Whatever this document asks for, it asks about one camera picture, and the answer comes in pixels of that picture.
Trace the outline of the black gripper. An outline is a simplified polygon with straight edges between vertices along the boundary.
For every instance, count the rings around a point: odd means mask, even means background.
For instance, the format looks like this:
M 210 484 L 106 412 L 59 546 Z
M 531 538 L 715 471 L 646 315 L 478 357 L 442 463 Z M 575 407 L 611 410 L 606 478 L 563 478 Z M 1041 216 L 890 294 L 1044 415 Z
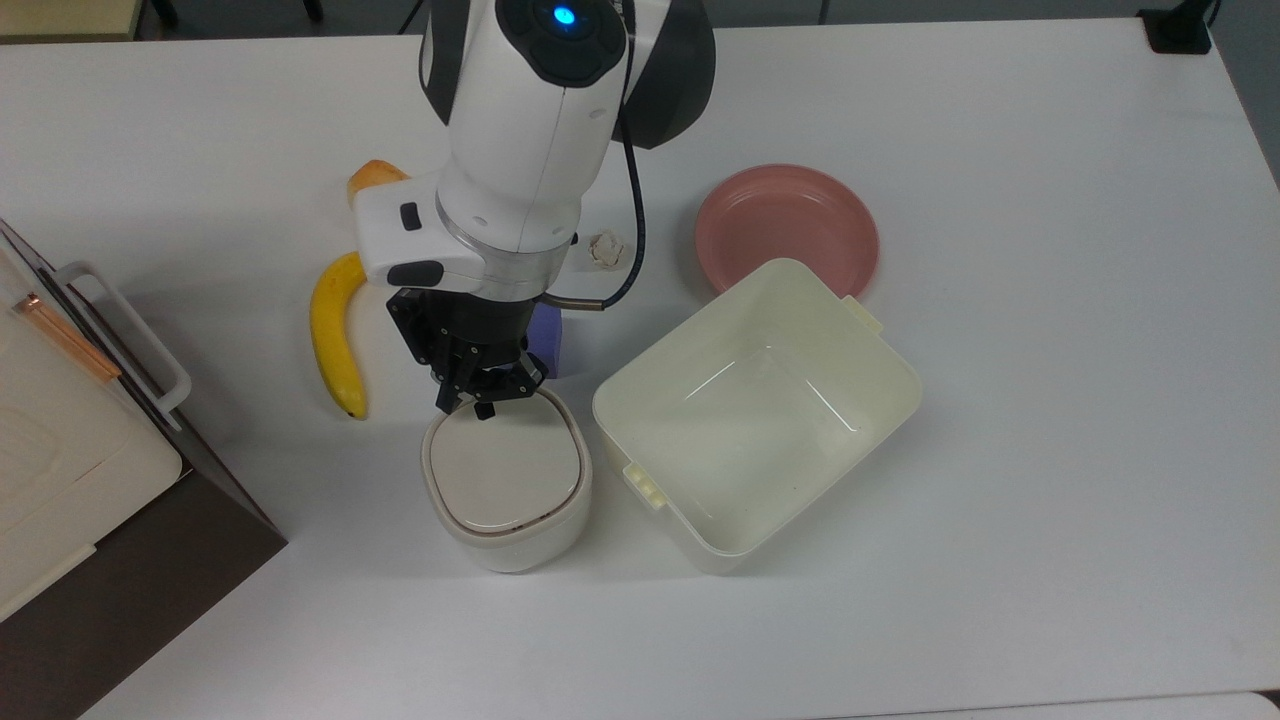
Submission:
M 471 293 L 402 288 L 387 310 L 413 360 L 438 383 L 435 406 L 456 413 L 474 389 L 475 416 L 494 418 L 497 404 L 529 398 L 547 364 L 529 350 L 536 300 L 499 302 Z

